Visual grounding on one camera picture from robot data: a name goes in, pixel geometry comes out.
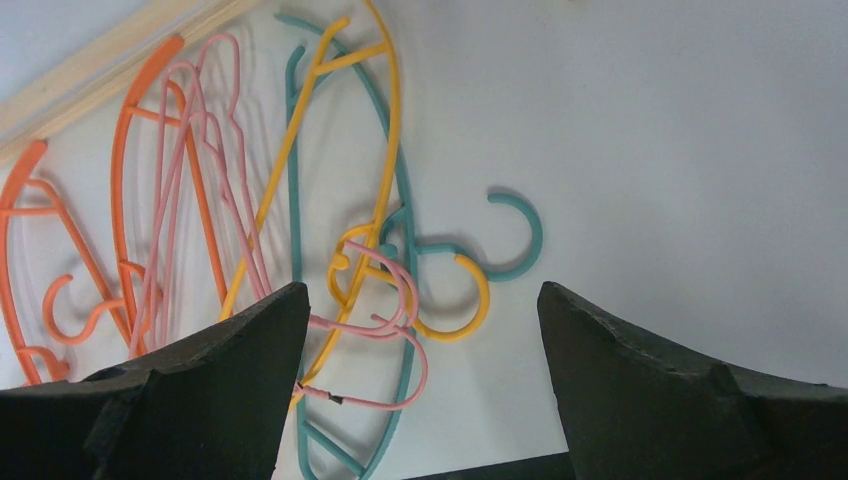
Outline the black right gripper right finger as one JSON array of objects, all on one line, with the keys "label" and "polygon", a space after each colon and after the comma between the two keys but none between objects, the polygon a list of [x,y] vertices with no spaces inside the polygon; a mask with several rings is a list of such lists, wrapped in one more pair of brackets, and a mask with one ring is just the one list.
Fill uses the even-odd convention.
[{"label": "black right gripper right finger", "polygon": [[557,410],[580,479],[843,479],[847,392],[699,353],[541,286]]}]

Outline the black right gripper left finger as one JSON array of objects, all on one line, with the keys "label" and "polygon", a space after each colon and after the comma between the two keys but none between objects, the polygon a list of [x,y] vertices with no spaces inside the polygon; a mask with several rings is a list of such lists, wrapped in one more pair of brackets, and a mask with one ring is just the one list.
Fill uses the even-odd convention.
[{"label": "black right gripper left finger", "polygon": [[304,347],[307,287],[78,382],[1,394],[5,479],[268,479]]}]

